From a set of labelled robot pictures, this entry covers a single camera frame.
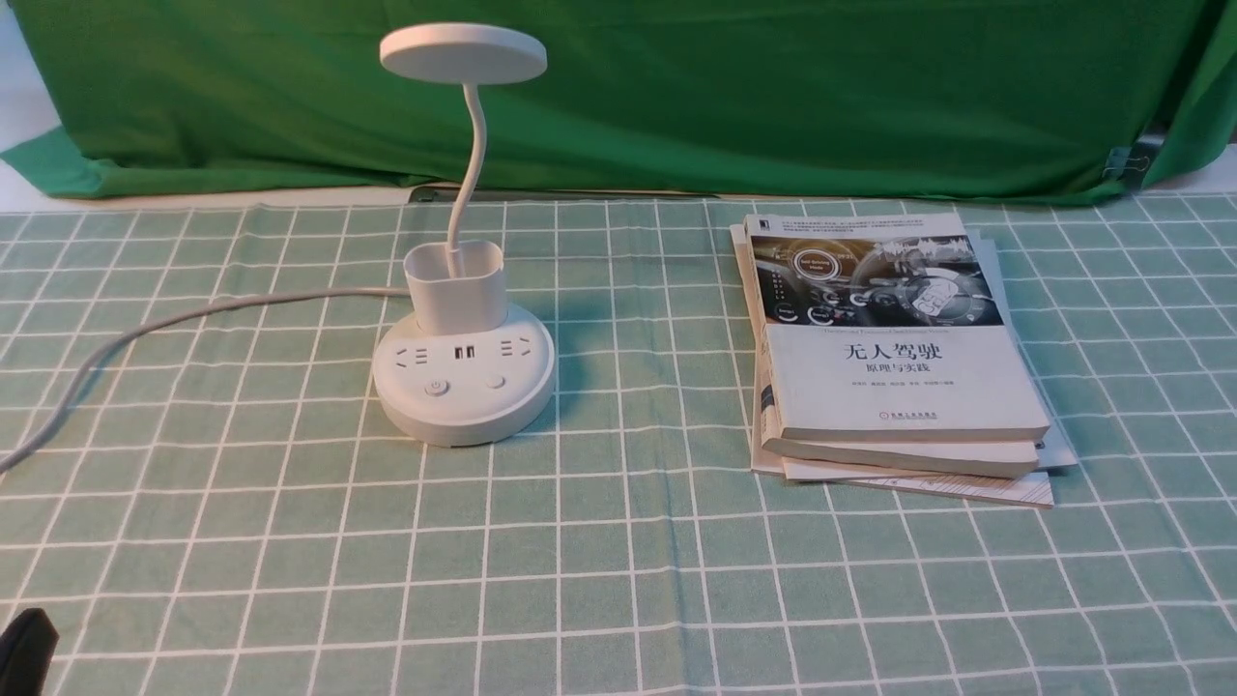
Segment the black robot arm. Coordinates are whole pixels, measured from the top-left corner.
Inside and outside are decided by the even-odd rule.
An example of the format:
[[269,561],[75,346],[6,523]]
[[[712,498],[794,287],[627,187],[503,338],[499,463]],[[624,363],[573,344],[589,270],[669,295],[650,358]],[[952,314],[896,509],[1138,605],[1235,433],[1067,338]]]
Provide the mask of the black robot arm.
[[19,612],[1,634],[1,696],[43,695],[59,633],[41,607]]

